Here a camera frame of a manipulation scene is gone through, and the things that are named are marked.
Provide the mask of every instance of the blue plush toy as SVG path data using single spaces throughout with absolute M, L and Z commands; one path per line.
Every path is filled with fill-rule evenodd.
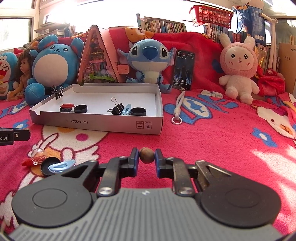
M 144 39 L 134 44 L 128 53 L 117 50 L 121 64 L 128 64 L 137 70 L 136 79 L 127 78 L 127 83 L 158 84 L 161 93 L 170 93 L 171 85 L 163 84 L 161 72 L 174 65 L 176 48 L 168 49 L 159 41 Z
M 7 99 L 7 93 L 18 85 L 13 81 L 16 66 L 17 57 L 14 53 L 8 52 L 0 55 L 0 99 Z
M 71 85 L 75 80 L 79 59 L 84 46 L 80 38 L 74 38 L 71 46 L 58 44 L 56 35 L 46 36 L 38 44 L 38 53 L 31 50 L 30 55 L 36 57 L 33 62 L 33 79 L 28 79 L 25 89 L 25 100 L 29 105 L 37 104 L 47 98 L 47 92 L 53 86 L 57 89 Z

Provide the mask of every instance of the phone screen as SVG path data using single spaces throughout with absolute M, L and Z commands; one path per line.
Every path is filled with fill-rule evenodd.
M 185 90 L 190 90 L 193 76 L 194 56 L 195 54 L 192 52 L 178 50 L 172 84 L 173 88 L 180 89 L 183 87 Z

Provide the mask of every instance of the gray ribbed plate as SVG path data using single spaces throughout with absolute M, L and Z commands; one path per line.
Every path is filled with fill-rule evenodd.
M 20 225 L 15 241 L 274 241 L 272 225 L 234 229 L 207 217 L 193 198 L 170 188 L 127 189 L 99 198 L 80 220 L 57 229 Z

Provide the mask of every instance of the bed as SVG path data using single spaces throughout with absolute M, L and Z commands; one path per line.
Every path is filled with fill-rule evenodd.
M 127 52 L 134 39 L 125 29 L 110 30 L 115 48 Z M 138 30 L 138 38 L 147 38 Z M 231 172 L 243 175 L 273 188 L 281 197 L 282 208 L 274 227 L 282 234 L 296 229 L 296 149 L 295 130 L 276 104 L 278 99 L 252 105 L 228 99 L 218 79 L 223 75 L 219 65 L 220 44 L 203 34 L 153 34 L 168 49 L 193 51 L 196 54 L 192 89 L 187 91 L 181 107 L 181 125 L 171 119 L 179 90 L 162 94 L 163 130 L 160 135 L 107 133 L 32 124 L 29 106 L 22 100 L 0 102 L 0 126 L 29 128 L 31 139 L 1 147 L 0 220 L 12 232 L 17 221 L 11 209 L 14 194 L 22 187 L 43 178 L 39 166 L 22 166 L 32 150 L 41 147 L 48 155 L 61 160 L 75 159 L 106 163 L 112 157 L 129 155 L 133 147 L 160 148 L 164 156 L 182 158 L 193 164 L 206 160 Z M 70 38 L 60 39 L 68 43 Z M 163 72 L 166 82 L 173 67 Z M 136 178 L 126 178 L 122 187 L 170 187 L 171 181 L 156 177 L 155 165 L 139 164 Z

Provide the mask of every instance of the pink blanket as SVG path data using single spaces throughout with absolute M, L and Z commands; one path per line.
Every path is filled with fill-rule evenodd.
M 226 100 L 217 92 L 196 90 L 186 93 L 180 115 L 183 123 L 176 126 L 170 120 L 178 93 L 173 90 L 172 94 L 163 95 L 164 124 L 159 136 L 33 125 L 29 107 L 23 100 L 1 102 L 1 126 L 31 130 L 29 141 L 1 147 L 0 219 L 8 222 L 6 231 L 11 232 L 18 226 L 11 209 L 15 192 L 42 179 L 38 166 L 21 166 L 36 147 L 61 160 L 74 158 L 79 164 L 90 159 L 105 163 L 112 157 L 128 155 L 133 147 L 144 146 L 161 148 L 165 156 L 180 157 L 186 163 L 204 159 L 270 186 L 282 200 L 274 226 L 283 234 L 293 231 L 296 228 L 296 149 L 293 135 L 283 136 L 276 130 L 281 125 L 289 130 L 289 122 L 280 118 L 282 116 L 274 111 L 275 106 L 268 103 L 254 101 L 260 106 L 256 108 Z M 140 163 L 138 176 L 124 179 L 122 186 L 171 187 L 171 181 L 157 179 L 154 164 Z

